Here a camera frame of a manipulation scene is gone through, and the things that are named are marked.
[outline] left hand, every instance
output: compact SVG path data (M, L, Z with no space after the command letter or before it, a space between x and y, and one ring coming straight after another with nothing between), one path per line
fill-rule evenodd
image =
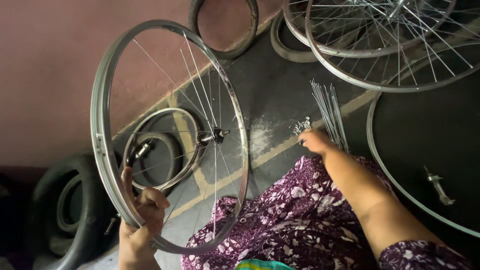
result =
M170 206L167 198L159 190L152 187L145 188L135 198L132 191L132 169L126 167L122 172L122 181L130 199L137 207L137 211L145 220L140 228L134 228L122 219L120 224L120 269L152 269L158 266L154 254L156 248L152 247L150 240L157 235L163 226L165 208Z

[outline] forearm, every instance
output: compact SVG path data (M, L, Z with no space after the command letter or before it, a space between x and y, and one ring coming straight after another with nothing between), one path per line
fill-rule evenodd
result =
M443 244L359 162L337 148L322 156L328 174L357 215L376 258L400 241Z

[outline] rubber tire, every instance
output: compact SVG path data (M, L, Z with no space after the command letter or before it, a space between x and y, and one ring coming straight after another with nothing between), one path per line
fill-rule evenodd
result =
M58 199L58 203L57 203L57 225L58 225L58 227L62 231L67 232L67 233L72 233L74 235L77 232L79 221L77 221L74 224L66 223L64 218L63 218L63 208L64 208L65 200L67 199L67 196L70 195L70 193L72 192L72 189L74 189L78 184L81 184L81 181L82 181L82 178L80 177L80 175L76 175L72 179L70 179L70 181L67 183L67 185L63 188L63 190L60 194L60 197Z
M51 193L63 188L69 179L65 175L77 171L82 178L83 203L79 226L68 252L62 258L54 255L45 234L45 207L51 203ZM26 217L26 246L35 257L35 269L71 270L91 259L98 239L105 228L107 194L98 174L95 158L82 154L68 157L51 167L36 185Z
M297 63L312 63L317 62L317 58L315 57L314 53L310 51L297 51L287 48L280 37L278 36L278 31L280 30L280 26L284 22L283 14L280 13L272 22L272 28L270 28L270 41L272 42L272 47L278 55L282 58L287 59L292 62Z
M201 37L201 35L198 29L198 13L200 12L200 9L204 1L205 0L192 0L192 3L190 5L190 12L188 14L188 22L189 22L190 29L199 37ZM258 17L259 17L257 1L256 0L245 0L245 1L247 2L248 7L250 8L250 15L252 18L252 27L250 29L250 32L248 33L247 37L236 48L232 50L218 51L210 48L219 59L231 60L239 57L248 49L250 44L253 42L255 35L257 34Z
M138 137L136 138L136 145L138 145L138 143L141 143L145 140L152 139L152 138L163 141L168 147L168 151L172 159L170 160L170 169L168 171L165 182L170 181L175 175L177 175L180 172L180 166L181 166L180 159L174 159L174 157L178 157L180 155L180 149L179 149L178 143L174 138L172 138L166 133L145 132L138 135ZM143 159L140 159L139 163L140 163L140 169L142 171L145 170L146 168L145 168ZM142 172L142 175L151 184L155 183L155 180L148 175L147 171Z

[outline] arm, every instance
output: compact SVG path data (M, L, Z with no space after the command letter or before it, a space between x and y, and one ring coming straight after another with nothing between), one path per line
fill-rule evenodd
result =
M299 139L305 140L303 146L322 156L328 174L357 215L376 258L385 248L405 240L444 245L392 196L375 175L338 149L327 136L306 130Z
M146 188L135 198L132 191L132 169L126 167L122 173L123 184L130 199L145 224L136 229L123 219L120 224L119 270L160 270L154 258L156 248L150 240L160 232L163 226L165 208L170 206L163 193L154 188Z

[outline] right hand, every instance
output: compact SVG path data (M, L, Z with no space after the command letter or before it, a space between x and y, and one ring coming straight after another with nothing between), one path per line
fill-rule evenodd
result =
M299 135L300 140L304 140L303 146L308 148L308 150L322 156L332 149L337 149L327 135L310 128L307 128Z

